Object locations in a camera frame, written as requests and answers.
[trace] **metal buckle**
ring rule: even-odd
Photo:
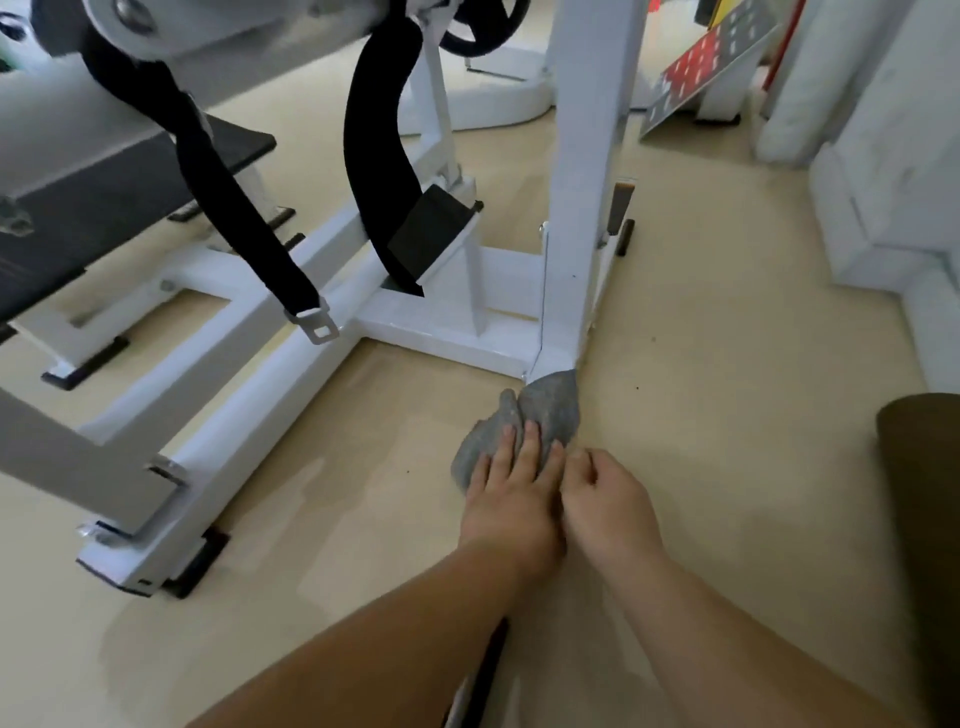
[[[306,334],[306,337],[310,339],[310,343],[314,346],[325,344],[340,335],[340,330],[333,323],[333,319],[330,318],[330,306],[323,297],[320,298],[320,308],[311,308],[296,315],[284,308],[283,315],[287,317],[287,321],[291,324],[296,324],[302,328],[303,333]],[[328,333],[318,336],[317,329],[319,328],[326,328]]]

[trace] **beige floor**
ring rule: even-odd
[[[677,3],[663,7],[666,17]],[[543,38],[544,23],[528,37]],[[652,72],[696,31],[656,32],[644,56]],[[277,136],[264,168],[300,210],[291,231],[348,194],[339,124],[349,66],[347,52],[223,109]],[[455,70],[453,84],[475,83]],[[553,133],[547,117],[458,135],[488,204],[488,244],[536,248]],[[916,715],[873,416],[923,389],[919,368],[894,299],[830,285],[805,173],[752,164],[747,138],[681,121],[641,147],[631,124],[624,168],[638,179],[637,232],[583,366],[581,439],[643,477],[678,559]],[[78,300],[182,235],[152,231],[92,272]],[[0,384],[82,422],[215,308],[180,297],[71,395],[38,385],[42,356],[14,339],[0,349]],[[453,547],[462,506],[450,458],[515,385],[365,342],[230,506],[233,541],[184,602],[90,578],[72,563],[82,514],[0,480],[0,723],[175,728],[432,564]],[[622,617],[571,554],[516,620],[487,725],[672,724]]]

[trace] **hand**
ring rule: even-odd
[[[554,503],[564,473],[564,448],[555,442],[540,475],[540,427],[528,422],[514,459],[516,433],[503,428],[491,459],[483,454],[467,490],[460,546],[493,546],[510,556],[521,586],[549,575],[564,557],[564,533]]]
[[[561,495],[573,538],[608,579],[666,555],[647,489],[606,450],[571,452]]]

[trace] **black padded strap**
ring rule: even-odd
[[[353,72],[344,120],[344,162],[364,229],[387,273],[416,296],[423,290],[388,246],[421,194],[396,115],[422,45],[420,26],[399,13],[377,26]]]
[[[291,314],[320,307],[320,294],[284,250],[230,174],[204,126],[202,112],[159,61],[134,61],[90,28],[84,38],[90,75],[121,101],[172,134],[183,179],[213,227]]]

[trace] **sign board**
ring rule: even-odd
[[[778,28],[763,0],[743,0],[692,48],[663,71],[654,86],[654,103],[643,117],[640,136],[659,126],[677,109],[713,84]]]

